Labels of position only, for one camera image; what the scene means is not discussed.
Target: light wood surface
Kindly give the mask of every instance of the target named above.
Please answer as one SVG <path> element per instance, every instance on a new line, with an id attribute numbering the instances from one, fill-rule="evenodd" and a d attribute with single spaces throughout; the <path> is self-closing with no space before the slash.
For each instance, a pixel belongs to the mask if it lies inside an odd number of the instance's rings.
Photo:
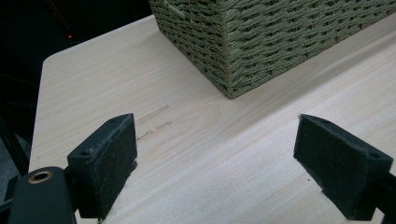
<path id="1" fill-rule="evenodd" d="M 30 170 L 64 168 L 125 113 L 138 167 L 105 223 L 348 223 L 292 157 L 298 115 L 396 158 L 396 14 L 234 100 L 153 17 L 57 53 L 43 65 Z"/>

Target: woven basket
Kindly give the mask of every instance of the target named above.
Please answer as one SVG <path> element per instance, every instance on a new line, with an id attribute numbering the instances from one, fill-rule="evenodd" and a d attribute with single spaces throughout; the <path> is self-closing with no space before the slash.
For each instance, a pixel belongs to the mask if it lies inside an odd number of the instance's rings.
<path id="1" fill-rule="evenodd" d="M 396 0 L 149 0 L 161 32 L 235 98 L 396 11 Z"/>

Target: wood grain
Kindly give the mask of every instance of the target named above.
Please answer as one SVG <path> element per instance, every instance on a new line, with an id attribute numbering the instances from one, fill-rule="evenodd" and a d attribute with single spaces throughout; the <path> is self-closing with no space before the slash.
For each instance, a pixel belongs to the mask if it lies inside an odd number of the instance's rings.
<path id="1" fill-rule="evenodd" d="M 138 167 L 105 223 L 347 223 L 292 157 L 298 115 L 395 158 L 395 73 L 396 14 L 229 100 L 148 17 L 44 62 L 30 170 L 132 112 Z"/>

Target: scratch mark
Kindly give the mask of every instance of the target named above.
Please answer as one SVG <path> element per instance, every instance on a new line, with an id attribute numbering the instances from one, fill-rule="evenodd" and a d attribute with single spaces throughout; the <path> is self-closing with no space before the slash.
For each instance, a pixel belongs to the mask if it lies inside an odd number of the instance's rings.
<path id="1" fill-rule="evenodd" d="M 169 109 L 169 108 L 170 108 L 169 105 L 165 105 L 165 106 L 159 108 L 158 110 L 156 110 L 156 111 L 154 111 L 154 112 L 152 112 L 152 113 L 147 114 L 145 117 L 139 119 L 138 121 L 139 121 L 140 123 L 144 123 L 144 122 L 148 121 L 149 119 L 155 118 L 157 115 L 161 114 L 164 110 Z"/>
<path id="2" fill-rule="evenodd" d="M 162 125 L 160 125 L 160 126 L 157 126 L 156 128 L 154 128 L 154 129 L 152 129 L 152 130 L 150 130 L 150 131 L 144 133 L 143 135 L 137 137 L 137 138 L 136 138 L 136 142 L 139 141 L 140 139 L 142 139 L 142 138 L 144 138 L 144 137 L 150 135 L 150 134 L 153 134 L 153 133 L 156 132 L 156 131 L 159 131 L 159 130 L 163 129 L 163 128 L 166 127 L 166 126 L 171 125 L 172 123 L 173 123 L 172 121 L 167 121 L 167 122 L 165 122 L 164 124 L 162 124 Z"/>
<path id="3" fill-rule="evenodd" d="M 155 128 L 155 129 L 156 129 L 156 130 L 161 130 L 163 127 L 169 126 L 169 125 L 171 125 L 171 124 L 172 124 L 172 121 L 167 121 L 167 122 L 165 122 L 165 124 L 162 124 L 162 125 L 158 126 L 158 127 Z"/>
<path id="4" fill-rule="evenodd" d="M 36 167 L 40 167 L 40 163 L 41 163 L 41 160 L 40 160 L 40 157 L 38 156 L 37 157 L 37 166 Z"/>

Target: screw hole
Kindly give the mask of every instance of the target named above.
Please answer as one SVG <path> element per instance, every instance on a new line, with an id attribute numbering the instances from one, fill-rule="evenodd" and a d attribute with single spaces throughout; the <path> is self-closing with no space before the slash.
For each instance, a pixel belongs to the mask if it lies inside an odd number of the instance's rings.
<path id="1" fill-rule="evenodd" d="M 28 182 L 31 184 L 39 184 L 39 183 L 42 183 L 42 182 L 50 179 L 52 177 L 52 175 L 53 175 L 52 171 L 43 171 L 43 172 L 40 172 L 40 173 L 37 173 L 37 174 L 31 176 L 29 178 Z"/>

